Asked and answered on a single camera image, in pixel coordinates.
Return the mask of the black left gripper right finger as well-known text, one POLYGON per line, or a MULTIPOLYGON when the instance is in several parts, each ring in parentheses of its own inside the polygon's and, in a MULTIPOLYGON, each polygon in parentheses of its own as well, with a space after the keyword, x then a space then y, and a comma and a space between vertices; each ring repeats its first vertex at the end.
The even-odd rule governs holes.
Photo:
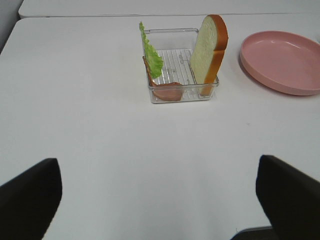
POLYGON ((272 155, 259 159, 255 192, 281 240, 320 238, 320 183, 272 155))

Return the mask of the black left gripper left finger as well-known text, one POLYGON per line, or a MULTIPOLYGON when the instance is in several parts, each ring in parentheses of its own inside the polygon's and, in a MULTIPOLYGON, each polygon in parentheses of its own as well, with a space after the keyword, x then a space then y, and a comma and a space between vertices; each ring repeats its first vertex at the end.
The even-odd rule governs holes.
POLYGON ((0 187, 0 238, 41 240, 63 194, 58 160, 47 158, 0 187))

